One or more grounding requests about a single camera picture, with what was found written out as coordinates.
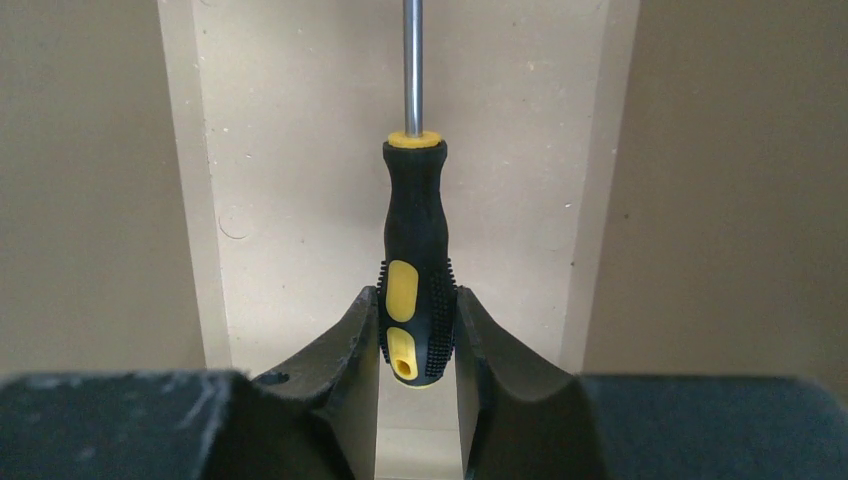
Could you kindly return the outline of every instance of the scratched black surface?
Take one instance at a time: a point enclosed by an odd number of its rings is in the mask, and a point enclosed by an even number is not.
[[[848,411],[798,379],[571,376],[459,289],[466,478],[848,479]]]
[[[0,478],[200,478],[237,378],[171,372],[11,380],[0,389]]]

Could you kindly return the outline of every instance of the rubber grip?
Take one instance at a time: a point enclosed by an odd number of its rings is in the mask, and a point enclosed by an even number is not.
[[[442,377],[453,352],[456,283],[439,193],[447,152],[444,141],[415,149],[383,144],[392,196],[377,289],[380,343],[395,378],[419,388]]]

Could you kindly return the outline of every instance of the screwdriver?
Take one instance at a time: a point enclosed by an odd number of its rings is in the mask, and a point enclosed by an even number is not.
[[[403,2],[406,128],[389,135],[383,160],[392,181],[377,295],[380,344],[395,378],[425,388],[442,377],[453,352],[456,283],[439,194],[448,146],[422,126],[422,1]]]

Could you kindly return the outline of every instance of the yellow grip insert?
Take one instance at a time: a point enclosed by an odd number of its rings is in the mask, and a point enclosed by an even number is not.
[[[418,298],[418,270],[402,261],[389,263],[386,311],[396,322],[408,322],[415,315]]]
[[[397,376],[410,381],[418,378],[415,339],[412,335],[400,328],[390,327],[386,331],[386,343],[389,344],[389,359]]]

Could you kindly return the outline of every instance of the beige wall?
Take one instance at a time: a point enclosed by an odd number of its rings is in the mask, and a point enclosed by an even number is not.
[[[0,373],[202,367],[155,2],[0,2]]]
[[[848,3],[642,3],[585,369],[848,395]]]
[[[425,3],[424,121],[451,149],[458,279],[556,360],[608,2]],[[402,2],[193,6],[233,363],[261,371],[376,281]]]
[[[159,2],[162,43],[168,65],[174,135],[180,161],[194,288],[208,368],[230,368],[230,337],[224,310],[218,219],[206,150],[192,2]]]

